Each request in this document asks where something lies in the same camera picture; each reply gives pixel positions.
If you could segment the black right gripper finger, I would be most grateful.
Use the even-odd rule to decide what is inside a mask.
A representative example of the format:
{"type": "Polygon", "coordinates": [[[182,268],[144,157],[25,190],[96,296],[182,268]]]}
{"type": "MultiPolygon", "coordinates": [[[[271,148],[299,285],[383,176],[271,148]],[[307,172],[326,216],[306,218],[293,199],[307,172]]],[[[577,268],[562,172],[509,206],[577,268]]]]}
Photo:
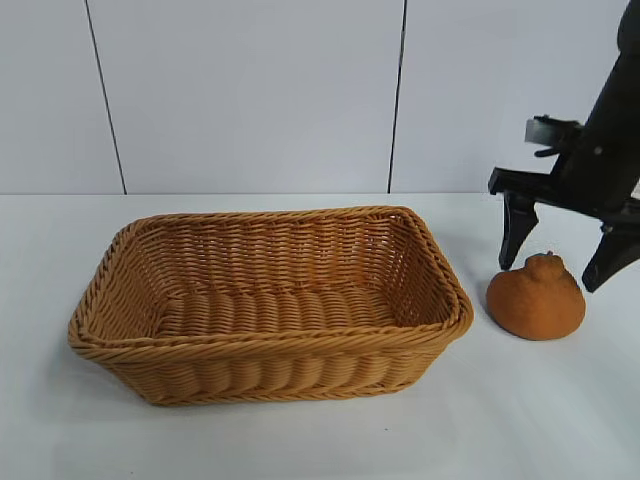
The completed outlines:
{"type": "Polygon", "coordinates": [[[638,224],[603,223],[601,231],[601,241],[582,274],[582,282],[588,292],[595,292],[612,276],[639,259],[638,224]]]}
{"type": "Polygon", "coordinates": [[[499,252],[499,265],[509,270],[524,241],[538,224],[535,203],[516,193],[503,195],[503,239],[499,252]]]}

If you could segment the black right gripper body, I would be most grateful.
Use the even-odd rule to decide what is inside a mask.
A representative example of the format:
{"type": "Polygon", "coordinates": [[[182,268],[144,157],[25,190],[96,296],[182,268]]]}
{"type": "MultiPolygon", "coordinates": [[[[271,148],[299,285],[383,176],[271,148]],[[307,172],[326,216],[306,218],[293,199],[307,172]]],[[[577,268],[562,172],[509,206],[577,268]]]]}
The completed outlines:
{"type": "Polygon", "coordinates": [[[638,224],[639,55],[621,52],[585,123],[537,115],[525,141],[538,158],[556,158],[548,173],[496,168],[492,194],[516,193],[608,224],[638,224]]]}

